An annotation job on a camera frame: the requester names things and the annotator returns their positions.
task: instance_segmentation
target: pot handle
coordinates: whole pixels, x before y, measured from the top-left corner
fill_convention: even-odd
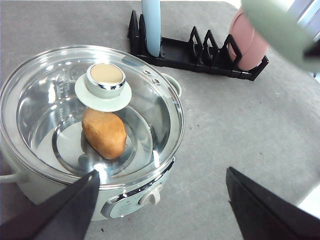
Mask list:
[[[182,88],[181,88],[181,85],[178,83],[178,81],[166,73],[161,73],[161,75],[163,75],[165,77],[165,79],[167,79],[169,81],[169,83],[171,83],[174,86],[176,93],[178,94],[178,96],[180,98],[181,94],[182,94]]]
[[[11,168],[12,174],[0,175],[0,183],[24,183],[26,181],[26,175],[23,173],[21,168],[14,161],[6,161]]]

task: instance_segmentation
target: pink cup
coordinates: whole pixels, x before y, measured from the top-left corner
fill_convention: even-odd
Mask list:
[[[269,45],[251,25],[242,8],[236,12],[229,34],[233,36],[242,54],[237,67],[248,71],[259,65],[266,55]],[[236,53],[230,44],[228,44],[228,53],[232,61],[234,61]]]

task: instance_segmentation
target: gray table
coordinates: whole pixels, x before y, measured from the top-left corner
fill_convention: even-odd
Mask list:
[[[129,52],[138,1],[1,2],[1,80],[44,50],[100,45]],[[162,35],[187,41],[211,29],[221,46],[236,9],[223,2],[161,2]],[[182,85],[185,134],[156,206],[92,222],[86,239],[242,239],[228,203],[233,166],[297,204],[320,182],[320,84],[270,49],[255,82],[157,67]],[[10,170],[1,162],[1,173]],[[32,203],[15,184],[1,186],[6,221]]]

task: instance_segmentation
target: glass pot lid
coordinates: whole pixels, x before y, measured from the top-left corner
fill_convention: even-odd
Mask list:
[[[85,106],[75,84],[93,64],[112,64],[125,74],[132,97],[113,112],[127,138],[121,156],[105,159],[82,129]],[[43,52],[20,65],[1,88],[2,147],[30,170],[73,183],[96,169],[101,185],[117,188],[163,171],[184,131],[184,115],[168,81],[144,61],[101,46],[69,46]]]

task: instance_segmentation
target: potato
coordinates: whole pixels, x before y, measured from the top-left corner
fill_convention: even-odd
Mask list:
[[[117,115],[87,108],[82,115],[82,129],[90,145],[104,158],[115,159],[124,152],[127,132]]]

